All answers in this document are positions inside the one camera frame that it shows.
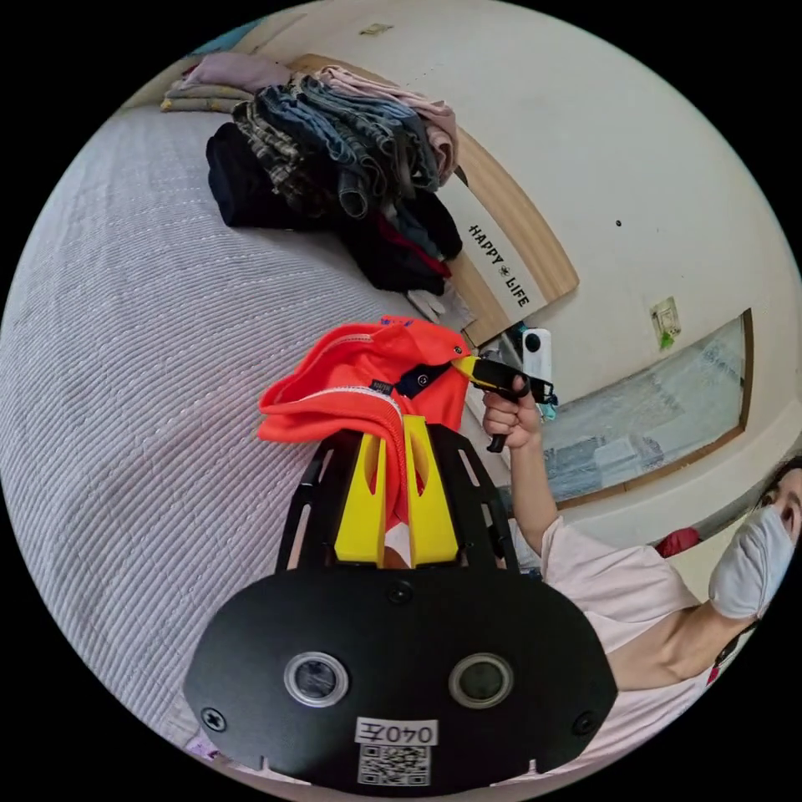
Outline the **person's right hand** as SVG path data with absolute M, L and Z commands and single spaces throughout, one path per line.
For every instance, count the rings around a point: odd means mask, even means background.
M 509 400 L 484 391 L 482 426 L 493 442 L 503 441 L 510 450 L 542 446 L 541 412 L 531 394 Z

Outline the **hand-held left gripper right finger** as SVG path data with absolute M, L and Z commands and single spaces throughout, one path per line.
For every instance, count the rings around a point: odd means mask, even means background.
M 456 433 L 415 415 L 403 417 L 403 431 L 411 561 L 462 563 L 457 503 L 467 474 Z

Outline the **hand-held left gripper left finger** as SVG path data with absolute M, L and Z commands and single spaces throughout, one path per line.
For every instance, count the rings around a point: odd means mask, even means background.
M 383 562 L 386 531 L 386 443 L 360 441 L 334 542 L 339 562 Z

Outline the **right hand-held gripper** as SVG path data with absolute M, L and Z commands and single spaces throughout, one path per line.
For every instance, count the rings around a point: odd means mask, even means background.
M 509 400 L 531 394 L 541 412 L 541 428 L 543 423 L 548 420 L 551 406 L 545 403 L 548 399 L 545 391 L 551 386 L 543 380 L 531 378 L 502 363 L 473 355 L 456 358 L 451 361 L 451 366 L 470 383 L 477 384 L 476 387 L 481 389 L 482 393 L 484 391 L 497 392 Z M 493 442 L 490 439 L 488 446 L 490 452 L 499 453 L 503 448 L 506 448 L 503 441 Z

